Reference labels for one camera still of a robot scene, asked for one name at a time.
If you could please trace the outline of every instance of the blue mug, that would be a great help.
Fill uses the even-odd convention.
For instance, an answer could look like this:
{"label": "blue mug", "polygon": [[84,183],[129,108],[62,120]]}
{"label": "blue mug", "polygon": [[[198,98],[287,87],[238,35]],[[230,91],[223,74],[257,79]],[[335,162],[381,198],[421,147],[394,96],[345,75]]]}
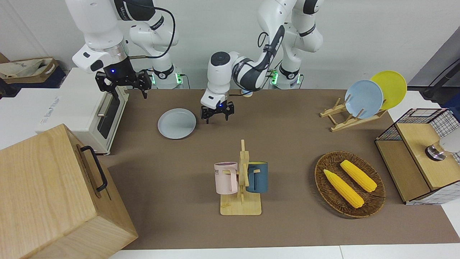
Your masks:
{"label": "blue mug", "polygon": [[246,191],[250,193],[266,193],[268,191],[268,163],[249,162],[247,167],[249,186]]}

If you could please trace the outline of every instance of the pink mug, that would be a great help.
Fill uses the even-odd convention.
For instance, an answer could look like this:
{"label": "pink mug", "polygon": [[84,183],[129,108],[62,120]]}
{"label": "pink mug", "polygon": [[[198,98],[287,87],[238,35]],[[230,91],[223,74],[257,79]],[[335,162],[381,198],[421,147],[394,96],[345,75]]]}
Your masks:
{"label": "pink mug", "polygon": [[236,170],[238,170],[237,162],[221,162],[214,164],[216,192],[218,194],[234,194],[238,192],[239,186],[236,178]]}

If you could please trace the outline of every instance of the black handle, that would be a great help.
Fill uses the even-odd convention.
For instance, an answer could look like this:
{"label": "black handle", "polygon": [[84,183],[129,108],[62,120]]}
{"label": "black handle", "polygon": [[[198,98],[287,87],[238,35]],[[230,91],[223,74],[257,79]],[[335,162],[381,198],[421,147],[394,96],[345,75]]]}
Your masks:
{"label": "black handle", "polygon": [[99,173],[101,174],[102,178],[102,185],[96,188],[96,191],[101,192],[105,188],[107,188],[107,178],[105,178],[104,171],[102,170],[101,164],[99,163],[98,158],[96,157],[96,152],[94,152],[94,149],[91,146],[84,146],[80,148],[82,152],[89,150],[91,151],[92,157],[94,158],[94,162],[96,162],[96,166],[98,167]]}

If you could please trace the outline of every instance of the white toaster oven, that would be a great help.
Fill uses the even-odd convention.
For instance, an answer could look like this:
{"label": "white toaster oven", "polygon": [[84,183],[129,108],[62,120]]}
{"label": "white toaster oven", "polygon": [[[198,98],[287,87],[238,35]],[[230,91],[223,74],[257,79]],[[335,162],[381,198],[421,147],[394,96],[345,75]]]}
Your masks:
{"label": "white toaster oven", "polygon": [[117,87],[118,100],[101,92],[94,74],[73,68],[43,114],[36,133],[65,124],[85,145],[97,153],[110,153],[110,147],[129,94]]}

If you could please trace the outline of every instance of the wooden crate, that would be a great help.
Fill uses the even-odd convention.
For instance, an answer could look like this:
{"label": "wooden crate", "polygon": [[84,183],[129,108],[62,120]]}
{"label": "wooden crate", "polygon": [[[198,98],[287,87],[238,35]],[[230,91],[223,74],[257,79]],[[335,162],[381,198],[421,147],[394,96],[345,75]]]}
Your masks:
{"label": "wooden crate", "polygon": [[62,124],[0,150],[0,258],[106,259],[137,238],[109,171]]}
{"label": "wooden crate", "polygon": [[439,140],[430,124],[396,123],[402,140],[376,140],[404,202],[419,200],[460,181],[454,157],[433,161],[425,148]]}

